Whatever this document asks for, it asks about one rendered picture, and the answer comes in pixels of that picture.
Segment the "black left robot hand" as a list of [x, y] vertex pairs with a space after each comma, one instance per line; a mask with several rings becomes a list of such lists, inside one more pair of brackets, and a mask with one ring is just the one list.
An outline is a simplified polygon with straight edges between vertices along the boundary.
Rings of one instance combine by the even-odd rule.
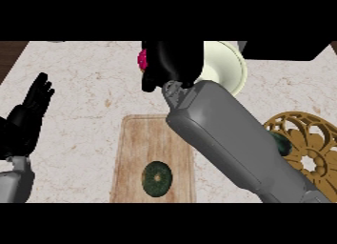
[[43, 118], [55, 94], [55, 88], [42, 72], [34, 80], [24, 102], [15, 106], [9, 116], [0, 116], [0, 160], [12, 156], [28, 156], [36, 150]]

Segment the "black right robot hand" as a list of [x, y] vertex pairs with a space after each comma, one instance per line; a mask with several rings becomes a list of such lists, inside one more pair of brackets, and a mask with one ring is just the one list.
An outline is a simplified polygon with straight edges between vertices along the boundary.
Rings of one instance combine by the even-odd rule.
[[195, 85], [204, 67], [202, 41], [143, 41], [146, 69], [142, 90], [154, 92], [168, 81], [179, 81], [189, 89]]

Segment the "pink frosted cupcake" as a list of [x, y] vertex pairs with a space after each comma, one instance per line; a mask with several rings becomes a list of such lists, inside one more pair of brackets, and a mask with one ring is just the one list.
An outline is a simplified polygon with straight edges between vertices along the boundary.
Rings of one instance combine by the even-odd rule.
[[143, 49], [139, 53], [139, 68], [140, 68], [142, 72], [146, 71], [146, 68], [148, 68], [146, 49]]

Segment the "cream white bowl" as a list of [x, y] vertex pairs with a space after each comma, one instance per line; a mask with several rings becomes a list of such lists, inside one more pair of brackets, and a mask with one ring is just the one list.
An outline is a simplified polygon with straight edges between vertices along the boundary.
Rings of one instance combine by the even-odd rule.
[[240, 93], [248, 79], [248, 65], [239, 49], [229, 41], [204, 42], [201, 80], [221, 84], [233, 96]]

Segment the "gold lattice round placemat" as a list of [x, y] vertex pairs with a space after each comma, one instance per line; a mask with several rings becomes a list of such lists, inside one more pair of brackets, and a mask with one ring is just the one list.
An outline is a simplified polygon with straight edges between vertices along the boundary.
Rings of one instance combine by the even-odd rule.
[[264, 127], [292, 142], [285, 156], [332, 202], [337, 202], [337, 128], [308, 112], [282, 112]]

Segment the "black appliance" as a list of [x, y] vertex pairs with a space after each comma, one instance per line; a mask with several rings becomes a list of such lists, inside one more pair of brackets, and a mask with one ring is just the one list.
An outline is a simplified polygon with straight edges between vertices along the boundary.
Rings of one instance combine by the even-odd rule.
[[330, 41], [239, 41], [243, 58], [251, 60], [313, 61]]

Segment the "wooden cutting board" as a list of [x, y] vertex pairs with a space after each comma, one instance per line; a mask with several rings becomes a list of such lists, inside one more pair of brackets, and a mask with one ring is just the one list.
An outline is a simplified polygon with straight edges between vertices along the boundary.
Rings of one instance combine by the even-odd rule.
[[[167, 163], [173, 173], [171, 187], [161, 197], [152, 197], [142, 186], [143, 170], [154, 161]], [[133, 114], [123, 119], [109, 201], [196, 201], [193, 150], [170, 128], [165, 114]]]

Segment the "dark green round vegetable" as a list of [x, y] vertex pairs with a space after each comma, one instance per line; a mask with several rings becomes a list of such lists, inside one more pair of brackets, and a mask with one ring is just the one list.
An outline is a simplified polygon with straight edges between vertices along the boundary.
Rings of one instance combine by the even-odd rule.
[[164, 196], [171, 187], [173, 173], [170, 165], [162, 161], [148, 164], [142, 174], [142, 187], [152, 197]]

